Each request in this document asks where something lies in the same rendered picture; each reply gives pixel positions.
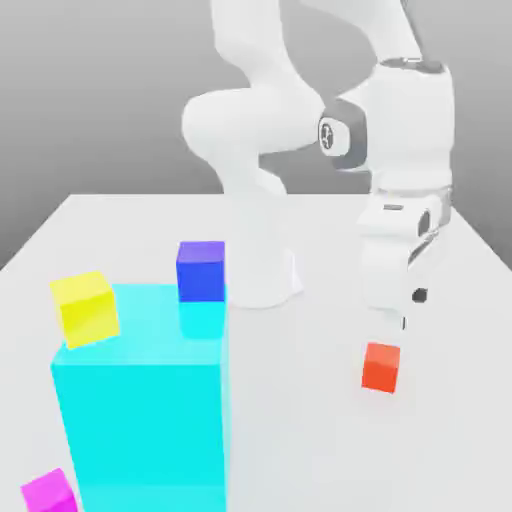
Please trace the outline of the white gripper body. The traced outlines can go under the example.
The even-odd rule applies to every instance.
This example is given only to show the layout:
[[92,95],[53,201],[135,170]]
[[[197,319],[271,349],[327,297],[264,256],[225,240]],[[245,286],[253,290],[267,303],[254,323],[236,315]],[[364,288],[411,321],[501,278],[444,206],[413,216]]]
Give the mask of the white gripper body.
[[430,245],[430,237],[419,243],[384,236],[362,238],[363,296],[371,311],[404,317],[411,303],[427,301],[424,265]]

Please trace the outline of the small red cube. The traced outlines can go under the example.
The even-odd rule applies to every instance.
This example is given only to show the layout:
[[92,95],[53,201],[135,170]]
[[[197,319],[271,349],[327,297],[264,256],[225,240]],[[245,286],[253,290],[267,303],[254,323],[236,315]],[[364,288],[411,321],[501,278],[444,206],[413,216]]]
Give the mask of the small red cube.
[[399,347],[374,342],[369,343],[363,365],[362,387],[394,393],[399,364]]

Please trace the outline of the small blue cube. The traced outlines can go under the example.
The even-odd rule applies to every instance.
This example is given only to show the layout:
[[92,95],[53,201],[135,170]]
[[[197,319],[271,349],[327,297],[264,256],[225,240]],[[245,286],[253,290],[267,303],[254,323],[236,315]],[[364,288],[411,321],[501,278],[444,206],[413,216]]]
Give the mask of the small blue cube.
[[182,241],[176,273],[181,302],[224,302],[225,242]]

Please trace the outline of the small yellow cube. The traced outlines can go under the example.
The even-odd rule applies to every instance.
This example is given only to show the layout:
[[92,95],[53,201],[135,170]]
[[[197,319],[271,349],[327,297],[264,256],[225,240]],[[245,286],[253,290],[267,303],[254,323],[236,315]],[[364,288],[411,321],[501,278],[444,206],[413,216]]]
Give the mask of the small yellow cube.
[[115,294],[101,272],[54,280],[50,290],[67,349],[120,334]]

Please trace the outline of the small magenta cube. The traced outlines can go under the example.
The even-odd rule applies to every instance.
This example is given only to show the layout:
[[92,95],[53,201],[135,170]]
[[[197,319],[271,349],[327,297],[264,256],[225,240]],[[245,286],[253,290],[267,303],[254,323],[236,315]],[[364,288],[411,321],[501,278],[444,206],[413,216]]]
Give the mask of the small magenta cube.
[[78,512],[74,493],[61,468],[20,487],[28,512]]

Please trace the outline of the large cyan box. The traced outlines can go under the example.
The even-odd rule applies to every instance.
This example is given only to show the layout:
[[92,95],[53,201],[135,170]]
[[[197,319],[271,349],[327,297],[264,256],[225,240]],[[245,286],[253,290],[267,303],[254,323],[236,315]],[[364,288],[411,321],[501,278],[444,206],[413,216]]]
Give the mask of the large cyan box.
[[226,512],[224,302],[118,284],[117,337],[56,353],[51,371],[84,512]]

